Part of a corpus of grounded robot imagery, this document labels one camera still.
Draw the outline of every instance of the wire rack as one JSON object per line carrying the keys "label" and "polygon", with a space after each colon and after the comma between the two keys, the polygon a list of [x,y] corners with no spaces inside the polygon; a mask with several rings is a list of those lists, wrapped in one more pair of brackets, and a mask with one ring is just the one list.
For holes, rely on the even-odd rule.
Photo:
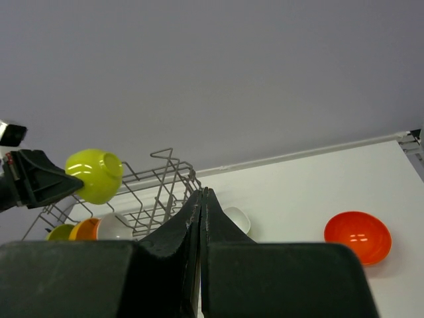
{"label": "wire rack", "polygon": [[59,203],[44,207],[23,240],[40,226],[49,232],[64,223],[77,224],[110,212],[126,217],[128,223],[123,224],[132,229],[135,240],[149,235],[175,215],[195,190],[201,189],[193,166],[174,158],[172,152],[173,149],[168,148],[150,154],[164,164],[151,170],[135,172],[128,162],[123,162],[125,174],[122,186],[116,196],[104,205],[92,205],[73,195],[74,204],[68,207]]}

